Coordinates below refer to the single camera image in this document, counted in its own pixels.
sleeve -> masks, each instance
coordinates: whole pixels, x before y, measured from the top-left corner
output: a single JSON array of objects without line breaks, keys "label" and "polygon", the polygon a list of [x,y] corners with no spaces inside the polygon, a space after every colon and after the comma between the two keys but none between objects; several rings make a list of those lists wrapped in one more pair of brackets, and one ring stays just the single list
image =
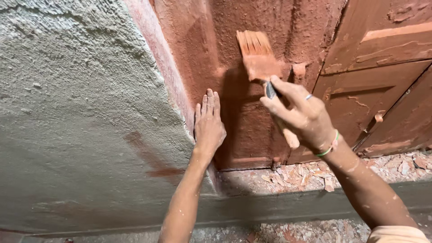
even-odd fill
[{"label": "sleeve", "polygon": [[409,226],[378,226],[366,243],[430,243],[425,234]]}]

red-brown paint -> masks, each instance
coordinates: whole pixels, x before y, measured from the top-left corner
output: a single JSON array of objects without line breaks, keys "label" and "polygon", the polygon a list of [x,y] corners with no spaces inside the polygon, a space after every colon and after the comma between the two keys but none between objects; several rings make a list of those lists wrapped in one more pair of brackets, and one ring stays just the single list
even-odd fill
[{"label": "red-brown paint", "polygon": [[432,68],[429,67],[357,151],[365,156],[376,156],[429,146],[432,137],[431,111]]},{"label": "red-brown paint", "polygon": [[344,0],[204,1],[155,0],[155,10],[180,71],[191,106],[207,88],[219,92],[227,137],[215,156],[219,170],[268,166],[286,161],[289,149],[259,98],[259,84],[249,83],[236,31],[266,32],[288,79],[293,64],[304,63],[304,77],[294,79],[312,91],[327,53]]},{"label": "red-brown paint", "polygon": [[163,159],[163,153],[146,144],[143,141],[141,133],[133,131],[123,139],[136,150],[136,154],[144,162],[153,168],[152,171],[147,171],[146,174],[150,177],[165,177],[171,184],[178,185],[181,176],[184,174],[184,169],[178,169],[167,164]]},{"label": "red-brown paint", "polygon": [[[430,64],[418,61],[321,75],[313,94],[323,99],[333,126],[354,147],[368,135],[365,130],[374,116],[385,114]],[[294,150],[289,163],[319,159],[307,152],[305,147]]]},{"label": "red-brown paint", "polygon": [[432,58],[430,0],[350,0],[323,74]]}]

door panel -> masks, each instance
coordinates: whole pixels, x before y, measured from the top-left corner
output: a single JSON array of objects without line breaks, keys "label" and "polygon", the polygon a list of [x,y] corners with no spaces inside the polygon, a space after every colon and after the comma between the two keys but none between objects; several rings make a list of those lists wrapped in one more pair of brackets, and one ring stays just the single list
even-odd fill
[{"label": "door panel", "polygon": [[432,58],[430,0],[350,0],[322,74]]},{"label": "door panel", "polygon": [[[375,115],[384,115],[431,61],[321,75],[313,92],[326,104],[333,126],[354,147],[370,132]],[[306,148],[292,152],[289,163],[317,160]]]},{"label": "door panel", "polygon": [[429,146],[431,138],[432,67],[429,67],[357,151],[365,156],[400,153]]}]

paintbrush handle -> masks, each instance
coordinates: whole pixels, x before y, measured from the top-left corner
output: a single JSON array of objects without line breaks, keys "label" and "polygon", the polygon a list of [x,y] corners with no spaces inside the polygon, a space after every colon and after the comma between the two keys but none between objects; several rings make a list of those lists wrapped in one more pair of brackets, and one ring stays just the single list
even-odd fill
[{"label": "paintbrush handle", "polygon": [[[270,90],[273,90],[273,87],[271,84],[269,85],[269,82],[263,83],[264,93],[266,96],[270,99],[272,99],[274,102],[278,102],[283,105],[283,103],[280,101],[279,97],[277,95],[271,95]],[[273,116],[275,122],[279,126],[279,129],[282,131],[283,136],[285,137],[286,142],[288,143],[289,147],[291,149],[296,149],[300,146],[299,139],[297,138],[297,135],[295,135],[287,126],[286,123],[279,117]]]}]

wrist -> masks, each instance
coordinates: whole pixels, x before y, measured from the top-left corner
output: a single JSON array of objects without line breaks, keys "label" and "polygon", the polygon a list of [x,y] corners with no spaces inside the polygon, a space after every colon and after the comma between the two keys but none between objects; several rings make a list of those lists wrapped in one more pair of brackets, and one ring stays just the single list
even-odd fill
[{"label": "wrist", "polygon": [[341,135],[337,134],[336,129],[327,129],[326,132],[316,136],[318,139],[311,144],[310,150],[315,155],[325,153],[332,147],[332,144],[336,139],[337,141],[339,140],[339,137],[341,137]]},{"label": "wrist", "polygon": [[190,164],[205,164],[206,167],[210,164],[211,159],[213,158],[214,152],[212,153],[208,149],[204,149],[199,146],[195,146],[192,150],[192,156]]}]

